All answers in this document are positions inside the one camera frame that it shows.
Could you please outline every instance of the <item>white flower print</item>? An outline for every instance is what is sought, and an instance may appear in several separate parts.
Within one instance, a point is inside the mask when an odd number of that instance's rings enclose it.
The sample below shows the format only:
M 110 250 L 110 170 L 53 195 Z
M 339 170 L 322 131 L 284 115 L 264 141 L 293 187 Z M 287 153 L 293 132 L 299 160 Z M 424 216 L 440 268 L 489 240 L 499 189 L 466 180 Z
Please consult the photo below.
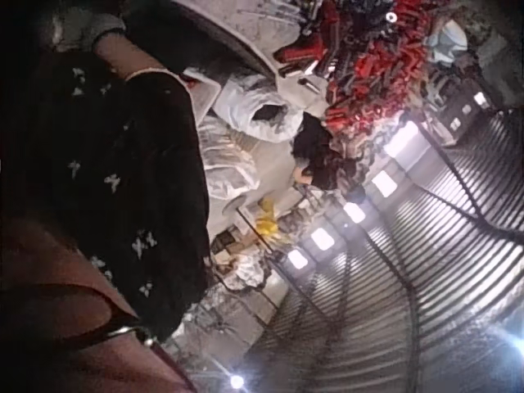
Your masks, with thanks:
M 153 233 L 151 231 L 147 232 L 147 235 L 144 237 L 145 233 L 146 231 L 144 229 L 140 229 L 137 232 L 137 238 L 131 245 L 133 250 L 137 253 L 137 257 L 139 259 L 142 258 L 142 253 L 144 252 L 144 250 L 152 248 L 158 244 L 158 242 L 153 237 Z
M 158 244 L 151 232 L 147 233 L 146 243 L 149 245 L 149 247 L 154 247 Z
M 103 86 L 103 87 L 100 89 L 100 93 L 102 93 L 102 96 L 105 96 L 106 93 L 109 91 L 110 88 L 111 88 L 111 84 L 107 84 L 106 86 Z
M 147 244 L 144 244 L 140 237 L 137 237 L 131 247 L 137 253 L 138 258 L 141 259 L 143 251 L 147 249 Z
M 85 75 L 85 71 L 82 70 L 81 68 L 74 68 L 73 69 L 73 75 L 75 77 L 77 77 L 77 76 L 84 76 Z
M 91 262 L 91 264 L 97 269 L 101 269 L 106 266 L 106 262 L 100 260 L 96 255 L 93 255 L 89 262 Z
M 106 276 L 106 278 L 109 280 L 109 281 L 112 281 L 113 280 L 113 273 L 110 271 L 110 270 L 106 270 L 104 272 L 104 276 Z
M 71 96 L 77 97 L 77 96 L 83 96 L 83 94 L 84 94 L 84 91 L 81 88 L 75 88 L 75 90 L 71 93 Z
M 68 167 L 69 169 L 71 169 L 71 178 L 72 178 L 73 180 L 75 180 L 75 178 L 76 178 L 76 173 L 77 173 L 77 172 L 79 171 L 79 169 L 80 169 L 80 163 L 77 162 L 76 160 L 73 160 L 73 161 L 71 161 L 71 162 L 67 165 L 67 167 Z
M 146 285 L 142 285 L 138 290 L 144 294 L 145 297 L 149 297 L 151 289 L 153 288 L 152 282 L 147 282 Z
M 116 176 L 116 174 L 112 174 L 111 176 L 104 178 L 104 183 L 111 185 L 111 192 L 114 194 L 116 192 L 116 188 L 120 184 L 120 178 Z

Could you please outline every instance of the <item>dark hair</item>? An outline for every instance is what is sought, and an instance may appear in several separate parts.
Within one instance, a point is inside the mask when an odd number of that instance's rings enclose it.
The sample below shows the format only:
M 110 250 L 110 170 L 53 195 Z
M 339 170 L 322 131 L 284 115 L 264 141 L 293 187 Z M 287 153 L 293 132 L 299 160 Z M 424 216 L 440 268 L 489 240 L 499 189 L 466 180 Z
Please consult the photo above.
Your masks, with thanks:
M 362 204 L 366 200 L 367 194 L 366 190 L 362 186 L 362 184 L 359 184 L 356 187 L 351 188 L 345 195 L 344 198 L 351 203 L 355 203 L 356 205 Z

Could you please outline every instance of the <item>light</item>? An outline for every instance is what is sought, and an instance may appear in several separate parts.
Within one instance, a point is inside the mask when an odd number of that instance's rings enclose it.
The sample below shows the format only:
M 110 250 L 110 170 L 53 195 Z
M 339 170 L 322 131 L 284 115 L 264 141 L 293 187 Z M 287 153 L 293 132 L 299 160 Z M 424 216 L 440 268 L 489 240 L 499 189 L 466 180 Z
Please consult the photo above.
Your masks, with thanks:
M 472 113 L 471 106 L 465 105 L 464 108 L 462 108 L 462 113 L 464 113 L 465 115 L 469 115 L 470 113 Z
M 475 94 L 475 97 L 473 97 L 475 102 L 482 108 L 488 107 L 490 104 L 488 104 L 488 100 L 486 100 L 486 96 L 483 92 L 479 92 Z
M 287 254 L 287 258 L 289 258 L 289 260 L 297 270 L 303 269 L 308 264 L 308 260 L 298 250 L 293 250 L 292 252 Z
M 460 120 L 455 118 L 449 126 L 452 128 L 453 131 L 456 131 L 460 128 L 461 125 L 462 123 L 460 122 Z
M 409 121 L 404 127 L 399 129 L 396 135 L 391 139 L 391 142 L 385 147 L 386 153 L 391 158 L 395 158 L 408 145 L 409 141 L 413 139 L 418 133 L 418 127 L 413 121 Z
M 344 211 L 355 224 L 360 224 L 366 218 L 366 214 L 355 203 L 346 203 Z
M 335 244 L 335 240 L 323 228 L 319 228 L 311 233 L 311 238 L 322 251 L 329 250 Z
M 240 375 L 232 375 L 229 379 L 231 387 L 235 390 L 242 389 L 244 387 L 244 378 Z
M 397 189 L 396 183 L 384 171 L 375 176 L 372 182 L 377 186 L 378 191 L 380 191 L 385 198 L 388 198 L 388 196 Z
M 491 327 L 491 332 L 493 332 L 496 336 L 499 338 L 505 340 L 508 344 L 512 345 L 517 349 L 522 356 L 524 356 L 524 340 L 514 336 L 510 332 L 506 331 L 505 329 L 502 329 L 501 327 Z
M 388 12 L 386 14 L 386 20 L 390 23 L 395 23 L 399 17 L 394 12 Z

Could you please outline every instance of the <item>hand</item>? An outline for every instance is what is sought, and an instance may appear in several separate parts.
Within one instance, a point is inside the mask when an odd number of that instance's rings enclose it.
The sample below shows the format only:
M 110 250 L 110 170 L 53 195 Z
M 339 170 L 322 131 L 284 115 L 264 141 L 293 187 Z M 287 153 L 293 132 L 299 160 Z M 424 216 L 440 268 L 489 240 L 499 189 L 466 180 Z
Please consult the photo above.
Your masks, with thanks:
M 41 44 L 57 52 L 91 51 L 102 35 L 115 31 L 125 31 L 119 17 L 97 14 L 87 7 L 56 8 L 44 13 L 38 22 Z

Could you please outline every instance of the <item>dress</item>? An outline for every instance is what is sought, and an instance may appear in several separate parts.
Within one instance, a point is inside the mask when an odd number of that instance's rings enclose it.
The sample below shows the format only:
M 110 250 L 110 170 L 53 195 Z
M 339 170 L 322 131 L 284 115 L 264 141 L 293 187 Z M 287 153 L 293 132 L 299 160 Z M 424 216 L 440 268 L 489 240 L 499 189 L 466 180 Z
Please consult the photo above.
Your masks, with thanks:
M 191 98 L 167 73 L 124 82 L 93 54 L 57 58 L 5 134 L 4 214 L 36 212 L 57 228 L 163 340 L 207 288 Z

